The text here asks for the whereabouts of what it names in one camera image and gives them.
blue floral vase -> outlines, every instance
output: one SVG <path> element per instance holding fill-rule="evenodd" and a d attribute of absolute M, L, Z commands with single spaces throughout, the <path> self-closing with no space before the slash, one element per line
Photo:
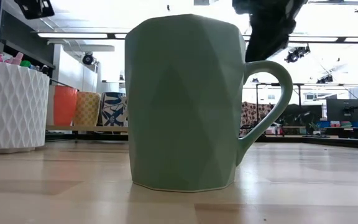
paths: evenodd
<path fill-rule="evenodd" d="M 101 117 L 103 126 L 125 126 L 127 119 L 127 98 L 125 94 L 103 93 Z"/>

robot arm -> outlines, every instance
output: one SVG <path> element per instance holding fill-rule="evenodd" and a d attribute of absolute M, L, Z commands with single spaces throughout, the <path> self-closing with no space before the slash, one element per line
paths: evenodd
<path fill-rule="evenodd" d="M 246 62 L 266 60 L 288 46 L 295 17 L 308 0 L 232 0 L 238 14 L 248 13 L 252 33 Z"/>

white textured vase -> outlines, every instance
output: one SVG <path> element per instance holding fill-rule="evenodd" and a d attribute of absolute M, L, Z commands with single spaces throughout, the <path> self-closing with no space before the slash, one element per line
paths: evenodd
<path fill-rule="evenodd" d="M 45 144 L 49 77 L 0 62 L 0 153 Z"/>

green mug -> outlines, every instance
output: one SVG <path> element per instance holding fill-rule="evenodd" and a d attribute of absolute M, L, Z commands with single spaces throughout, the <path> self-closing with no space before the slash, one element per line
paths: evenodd
<path fill-rule="evenodd" d="M 149 19 L 128 33 L 126 93 L 134 183 L 197 192 L 234 181 L 244 154 L 281 115 L 293 89 L 281 65 L 245 64 L 245 51 L 235 25 L 192 14 Z M 258 72 L 275 76 L 282 95 L 239 139 L 242 86 Z"/>

yellow vase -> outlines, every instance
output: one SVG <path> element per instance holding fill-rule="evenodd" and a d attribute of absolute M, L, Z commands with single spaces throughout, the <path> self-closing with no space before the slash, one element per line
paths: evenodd
<path fill-rule="evenodd" d="M 74 126 L 96 126 L 100 109 L 100 94 L 78 92 Z"/>

